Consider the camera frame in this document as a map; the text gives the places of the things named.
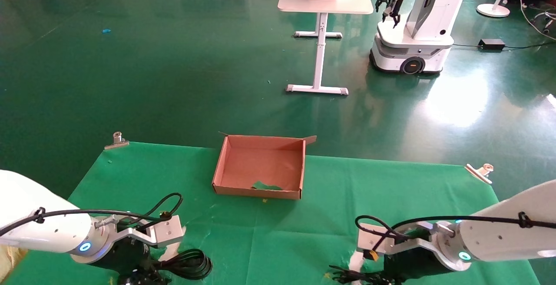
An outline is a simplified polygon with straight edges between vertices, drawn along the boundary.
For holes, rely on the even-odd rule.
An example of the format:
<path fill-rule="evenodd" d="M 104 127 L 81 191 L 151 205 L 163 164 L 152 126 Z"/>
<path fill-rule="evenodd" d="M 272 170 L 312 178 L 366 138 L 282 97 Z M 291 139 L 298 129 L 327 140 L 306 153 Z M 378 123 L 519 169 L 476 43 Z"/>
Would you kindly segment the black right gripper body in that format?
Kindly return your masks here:
<path fill-rule="evenodd" d="M 413 248 L 394 255 L 386 255 L 382 277 L 395 284 L 427 276 L 451 273 L 435 254 L 425 248 Z"/>

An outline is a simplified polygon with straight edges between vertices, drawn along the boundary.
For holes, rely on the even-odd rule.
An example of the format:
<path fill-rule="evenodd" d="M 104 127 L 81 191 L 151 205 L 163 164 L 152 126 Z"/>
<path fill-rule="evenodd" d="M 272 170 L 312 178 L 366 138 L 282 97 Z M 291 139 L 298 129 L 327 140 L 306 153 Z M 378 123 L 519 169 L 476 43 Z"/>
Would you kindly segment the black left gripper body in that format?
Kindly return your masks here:
<path fill-rule="evenodd" d="M 111 249 L 92 265 L 114 271 L 120 278 L 131 278 L 147 275 L 150 259 L 150 247 L 147 244 L 127 237 L 116 241 Z"/>

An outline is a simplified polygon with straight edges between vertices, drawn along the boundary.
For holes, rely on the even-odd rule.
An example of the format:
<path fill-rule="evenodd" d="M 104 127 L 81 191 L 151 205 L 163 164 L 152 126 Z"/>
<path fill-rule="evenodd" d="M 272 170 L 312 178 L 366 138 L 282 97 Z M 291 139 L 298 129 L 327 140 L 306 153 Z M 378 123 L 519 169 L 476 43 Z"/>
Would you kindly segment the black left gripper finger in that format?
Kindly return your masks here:
<path fill-rule="evenodd" d="M 139 272 L 122 273 L 117 278 L 118 285 L 142 285 L 144 277 Z"/>
<path fill-rule="evenodd" d="M 144 285 L 169 285 L 169 283 L 171 283 L 171 279 L 165 277 L 157 269 L 148 268 L 143 272 Z"/>

